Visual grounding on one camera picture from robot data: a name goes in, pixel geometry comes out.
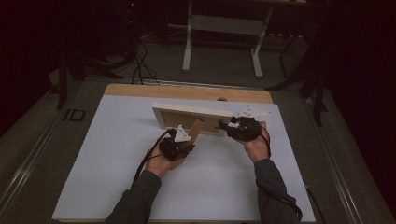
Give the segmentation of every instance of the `black cable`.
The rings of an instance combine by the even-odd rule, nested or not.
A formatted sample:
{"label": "black cable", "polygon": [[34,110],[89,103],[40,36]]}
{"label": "black cable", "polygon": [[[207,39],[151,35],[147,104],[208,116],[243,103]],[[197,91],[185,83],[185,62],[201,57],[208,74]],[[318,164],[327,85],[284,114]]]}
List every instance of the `black cable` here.
{"label": "black cable", "polygon": [[154,69],[149,68],[144,61],[141,62],[141,65],[143,65],[146,68],[146,71],[149,73],[150,77],[141,77],[143,80],[145,79],[154,79],[155,82],[160,86],[160,82],[157,80],[157,72]]}
{"label": "black cable", "polygon": [[156,158],[156,157],[162,156],[162,155],[163,155],[163,154],[161,153],[161,154],[158,154],[157,156],[152,156],[152,157],[148,158],[147,161],[149,161],[149,160],[151,160],[151,159],[154,159],[154,158]]}
{"label": "black cable", "polygon": [[268,139],[266,139],[265,136],[264,136],[262,133],[260,133],[260,136],[262,137],[262,139],[263,139],[263,140],[265,141],[265,143],[267,144],[267,147],[268,147],[268,156],[271,157],[271,147],[270,147],[271,137],[270,137],[270,134],[268,133],[268,131],[267,131],[264,127],[262,127],[262,129],[264,129],[264,130],[267,132],[267,134],[268,134]]}
{"label": "black cable", "polygon": [[264,187],[260,186],[257,179],[256,179],[256,185],[259,189],[261,189],[262,191],[264,191],[266,194],[268,194],[270,197],[279,200],[280,202],[284,203],[285,205],[290,206],[294,212],[297,215],[297,218],[301,221],[301,219],[303,218],[303,212],[301,211],[301,209],[297,206],[297,204],[295,204],[294,202],[292,202],[289,199],[286,199],[284,197],[281,197],[277,194],[274,194],[273,192],[265,189]]}
{"label": "black cable", "polygon": [[309,186],[307,184],[305,184],[305,188],[306,188],[306,191],[308,192],[309,196],[311,196],[312,201],[314,201],[314,204],[318,209],[318,212],[319,212],[320,218],[323,221],[323,224],[326,224],[326,220],[324,219],[323,213],[318,205],[317,199],[314,197],[314,194],[312,193],[311,189],[309,188]]}
{"label": "black cable", "polygon": [[139,71],[140,82],[143,85],[143,80],[141,78],[142,77],[142,72],[141,72],[140,66],[141,66],[141,63],[145,60],[146,56],[148,55],[148,48],[142,42],[138,41],[138,43],[145,48],[145,53],[144,53],[144,55],[143,55],[143,57],[141,58],[140,61],[139,61],[139,57],[136,54],[137,67],[134,70],[134,74],[132,75],[132,84],[134,84],[134,77],[136,76],[137,71]]}
{"label": "black cable", "polygon": [[136,182],[137,178],[140,176],[140,173],[142,173],[142,169],[143,166],[145,165],[146,161],[154,158],[154,157],[150,157],[152,150],[154,150],[154,148],[156,146],[158,146],[158,144],[160,143],[160,141],[163,139],[163,137],[169,133],[169,130],[166,130],[163,134],[161,134],[161,136],[157,139],[157,141],[155,142],[154,146],[148,151],[148,153],[146,153],[146,156],[143,158],[143,160],[140,162],[139,167],[137,167],[136,173],[134,174],[134,182],[132,183],[132,186],[134,185],[134,183]]}

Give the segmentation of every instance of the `dark background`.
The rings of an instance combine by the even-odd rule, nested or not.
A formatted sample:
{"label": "dark background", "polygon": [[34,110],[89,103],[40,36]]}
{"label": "dark background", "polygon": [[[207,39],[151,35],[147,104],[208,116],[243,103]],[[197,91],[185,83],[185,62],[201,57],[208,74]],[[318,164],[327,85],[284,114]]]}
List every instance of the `dark background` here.
{"label": "dark background", "polygon": [[[51,88],[48,73],[58,67],[62,40],[67,40],[67,48],[73,46],[104,61],[107,53],[121,55],[130,50],[125,4],[106,0],[2,3],[0,136]],[[326,18],[328,29],[311,49],[317,56],[311,60],[328,59],[325,54],[333,53],[326,86],[395,216],[396,6],[394,1],[338,1],[336,5],[342,13]],[[145,29],[162,38],[166,38],[167,23],[186,23],[187,1],[147,0],[135,2],[135,6],[138,10],[134,13]],[[301,18],[302,12],[293,13],[287,7],[279,10],[271,20],[270,33],[298,33],[295,18]],[[234,7],[225,7],[221,13],[245,16],[242,9],[235,12]],[[326,49],[326,43],[334,39],[338,40],[336,46]]]}

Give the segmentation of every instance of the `gray sleeve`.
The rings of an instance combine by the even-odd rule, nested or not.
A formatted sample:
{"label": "gray sleeve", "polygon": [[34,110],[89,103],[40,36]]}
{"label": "gray sleeve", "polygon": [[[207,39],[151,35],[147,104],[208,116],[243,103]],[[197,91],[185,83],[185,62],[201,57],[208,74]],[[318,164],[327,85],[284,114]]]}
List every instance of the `gray sleeve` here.
{"label": "gray sleeve", "polygon": [[161,179],[154,173],[143,171],[130,190],[125,190],[105,223],[147,223],[151,206],[161,187]]}
{"label": "gray sleeve", "polygon": [[285,183],[273,161],[261,160],[254,163],[258,189],[257,199],[262,223],[300,223],[295,211],[279,199],[269,194],[275,194],[295,203],[296,200],[287,193]]}

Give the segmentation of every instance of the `hand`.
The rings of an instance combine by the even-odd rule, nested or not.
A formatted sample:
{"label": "hand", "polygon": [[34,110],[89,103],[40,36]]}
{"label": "hand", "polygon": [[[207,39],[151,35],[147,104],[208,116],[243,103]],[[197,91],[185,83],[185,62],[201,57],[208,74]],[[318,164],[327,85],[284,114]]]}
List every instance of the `hand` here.
{"label": "hand", "polygon": [[[262,121],[260,122],[260,125],[263,127],[262,135],[269,142],[270,136],[266,131],[267,124],[265,123],[265,121]],[[256,139],[249,142],[244,142],[240,140],[236,140],[236,141],[244,145],[245,151],[247,152],[248,156],[253,161],[253,163],[255,163],[256,161],[270,158],[269,146],[266,144],[265,140],[262,139],[261,136],[258,136]]]}
{"label": "hand", "polygon": [[169,170],[173,170],[183,163],[184,159],[169,161],[161,153],[160,143],[152,150],[150,155],[151,159],[148,159],[146,162],[146,170],[154,173],[159,178],[163,178]]}

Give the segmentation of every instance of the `white table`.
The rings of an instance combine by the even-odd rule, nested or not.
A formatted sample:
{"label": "white table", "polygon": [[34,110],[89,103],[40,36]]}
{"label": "white table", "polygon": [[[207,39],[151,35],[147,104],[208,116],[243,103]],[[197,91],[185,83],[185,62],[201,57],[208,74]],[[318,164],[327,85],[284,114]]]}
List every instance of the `white table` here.
{"label": "white table", "polygon": [[[153,102],[192,105],[235,113],[247,105],[271,111],[262,117],[271,134],[272,160],[288,193],[297,199],[304,222],[315,222],[301,174],[277,105],[140,96],[104,95],[64,185],[53,219],[104,220],[131,186],[145,153],[164,130]],[[194,151],[163,179],[150,221],[257,221],[253,164],[241,145],[227,136],[198,136]]]}

